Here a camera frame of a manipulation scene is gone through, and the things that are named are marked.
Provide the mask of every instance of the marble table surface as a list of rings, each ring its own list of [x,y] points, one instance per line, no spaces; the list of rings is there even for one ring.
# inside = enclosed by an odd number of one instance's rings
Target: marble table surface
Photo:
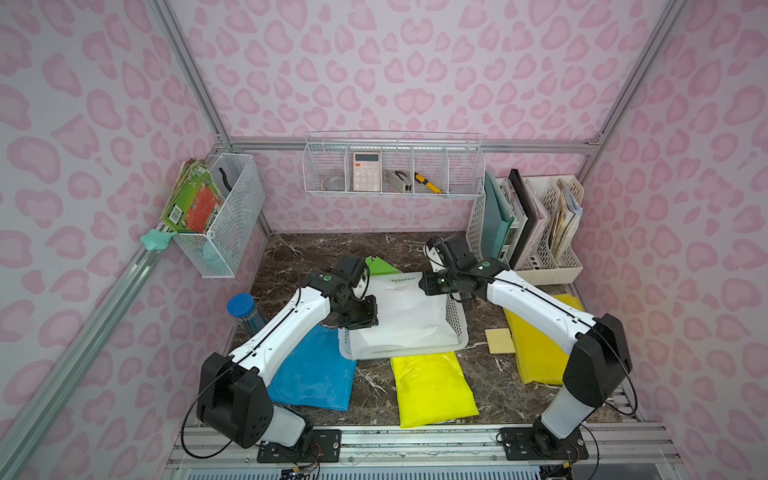
[[[432,235],[446,238],[450,233],[304,233],[273,234],[259,267],[251,293],[266,318],[274,316],[293,295],[298,282],[314,268],[327,268],[336,257],[351,253],[360,257],[381,257],[403,272],[427,270],[429,262],[422,245]],[[543,286],[550,294],[565,293],[562,285]],[[516,358],[491,355],[485,329],[507,327],[502,308],[480,299],[462,297],[469,330],[469,344],[456,353],[464,376],[475,395],[480,415],[456,423],[530,423],[554,398],[558,386],[525,385],[518,373]],[[245,337],[238,333],[233,346]],[[398,425],[395,378],[388,359],[357,363],[348,412],[313,407],[291,407],[315,425]],[[620,422],[619,415],[606,406],[589,422]]]

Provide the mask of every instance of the plastic jar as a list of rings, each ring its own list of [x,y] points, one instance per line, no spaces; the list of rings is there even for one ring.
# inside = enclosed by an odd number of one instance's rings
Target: plastic jar
[[[238,319],[249,335],[253,336],[266,325],[256,300],[249,293],[233,296],[227,304],[227,312]]]

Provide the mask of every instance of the pink leopard print wall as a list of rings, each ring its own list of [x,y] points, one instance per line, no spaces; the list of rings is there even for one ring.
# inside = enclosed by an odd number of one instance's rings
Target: pink leopard print wall
[[[230,132],[591,138],[662,0],[171,2]]]
[[[0,436],[210,151],[182,78],[141,0],[0,2]],[[263,245],[233,280],[172,245],[21,478],[153,478]]]
[[[466,230],[473,200],[434,198],[312,197],[304,192],[302,152],[251,152],[266,192],[262,209],[276,232]],[[486,154],[497,177],[510,168],[523,175],[573,174],[584,161],[576,154]]]
[[[768,4],[698,0],[586,185],[590,311],[694,480],[768,467]]]

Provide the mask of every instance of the yellow plastic sheet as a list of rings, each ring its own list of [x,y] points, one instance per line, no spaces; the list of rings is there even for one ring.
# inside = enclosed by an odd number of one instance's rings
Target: yellow plastic sheet
[[[479,415],[455,353],[401,356],[391,362],[401,429]]]
[[[563,293],[553,295],[562,303],[584,311],[578,298]],[[544,333],[541,333],[519,316],[504,310],[512,331],[512,342],[517,350],[518,372],[523,383],[539,382],[551,385],[563,384],[563,372],[568,363],[568,355]]]

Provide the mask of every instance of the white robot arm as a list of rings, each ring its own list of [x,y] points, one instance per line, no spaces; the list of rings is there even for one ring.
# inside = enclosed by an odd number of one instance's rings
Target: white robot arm
[[[432,272],[419,286],[426,295],[470,293],[518,314],[551,338],[570,357],[564,386],[533,427],[507,446],[544,458],[558,458],[563,445],[576,443],[578,426],[631,371],[624,329],[618,319],[596,319],[556,300],[506,270],[496,260],[478,262],[461,237],[426,244]],[[368,279],[362,259],[346,255],[329,272],[315,270],[288,304],[253,338],[229,357],[213,354],[204,363],[197,417],[238,445],[258,441],[285,446],[302,442],[311,430],[306,420],[273,406],[266,388],[283,360],[319,322],[335,313],[338,326],[376,325],[376,299],[365,296]]]

